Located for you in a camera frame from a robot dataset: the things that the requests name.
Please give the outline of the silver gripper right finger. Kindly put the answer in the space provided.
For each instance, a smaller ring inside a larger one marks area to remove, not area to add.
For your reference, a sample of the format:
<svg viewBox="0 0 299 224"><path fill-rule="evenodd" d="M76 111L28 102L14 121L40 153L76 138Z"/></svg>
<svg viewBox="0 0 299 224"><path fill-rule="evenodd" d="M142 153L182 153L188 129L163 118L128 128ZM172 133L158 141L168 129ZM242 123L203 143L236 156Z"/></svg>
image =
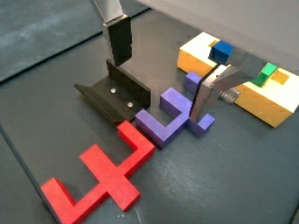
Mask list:
<svg viewBox="0 0 299 224"><path fill-rule="evenodd" d="M192 100L190 118L195 123L216 101L228 105L235 102L240 94L236 86L254 80L266 64L263 59L247 54L240 61L231 62L227 66L218 64L211 69L199 82Z"/></svg>

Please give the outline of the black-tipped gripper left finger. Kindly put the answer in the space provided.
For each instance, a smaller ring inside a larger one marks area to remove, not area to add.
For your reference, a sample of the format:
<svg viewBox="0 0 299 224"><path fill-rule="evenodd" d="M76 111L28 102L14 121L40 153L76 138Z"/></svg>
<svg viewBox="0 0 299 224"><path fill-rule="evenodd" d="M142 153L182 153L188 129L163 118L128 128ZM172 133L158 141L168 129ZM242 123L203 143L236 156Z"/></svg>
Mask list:
<svg viewBox="0 0 299 224"><path fill-rule="evenodd" d="M90 0L103 18L103 32L114 64L119 67L132 57L131 17L124 13L119 0Z"/></svg>

